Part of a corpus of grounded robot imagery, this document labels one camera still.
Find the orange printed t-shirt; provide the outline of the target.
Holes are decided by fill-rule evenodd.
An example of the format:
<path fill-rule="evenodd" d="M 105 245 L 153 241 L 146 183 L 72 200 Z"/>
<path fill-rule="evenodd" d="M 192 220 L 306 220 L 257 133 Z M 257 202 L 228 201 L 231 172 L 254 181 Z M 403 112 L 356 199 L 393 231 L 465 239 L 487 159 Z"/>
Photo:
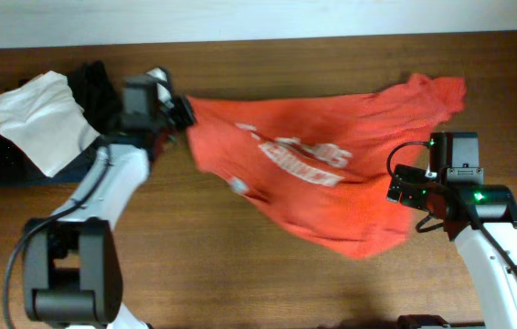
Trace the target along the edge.
<path fill-rule="evenodd" d="M 284 230 L 352 259 L 408 240 L 411 212 L 386 198 L 388 161 L 464 108 L 461 77 L 408 81 L 374 93 L 266 101 L 190 97 L 187 138 L 199 170 L 224 179 Z"/>

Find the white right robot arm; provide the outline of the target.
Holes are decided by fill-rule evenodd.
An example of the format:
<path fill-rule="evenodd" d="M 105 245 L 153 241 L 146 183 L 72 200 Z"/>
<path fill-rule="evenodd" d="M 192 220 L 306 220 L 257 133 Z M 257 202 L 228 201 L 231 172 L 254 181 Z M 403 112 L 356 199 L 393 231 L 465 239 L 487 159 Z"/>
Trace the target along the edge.
<path fill-rule="evenodd" d="M 485 185 L 474 164 L 423 170 L 389 166 L 389 200 L 426 212 L 417 232 L 441 228 L 463 259 L 488 328 L 517 328 L 517 203 Z"/>

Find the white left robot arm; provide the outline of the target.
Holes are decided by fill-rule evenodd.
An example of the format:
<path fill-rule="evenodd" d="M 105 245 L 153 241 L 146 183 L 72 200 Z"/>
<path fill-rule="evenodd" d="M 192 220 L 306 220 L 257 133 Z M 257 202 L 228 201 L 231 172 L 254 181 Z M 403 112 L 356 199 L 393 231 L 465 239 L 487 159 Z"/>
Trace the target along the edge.
<path fill-rule="evenodd" d="M 22 258 L 26 317 L 51 328 L 147 328 L 123 303 L 113 230 L 164 143 L 195 123 L 184 96 L 130 101 L 118 134 L 100 139 L 92 168 L 50 216 L 31 218 Z"/>

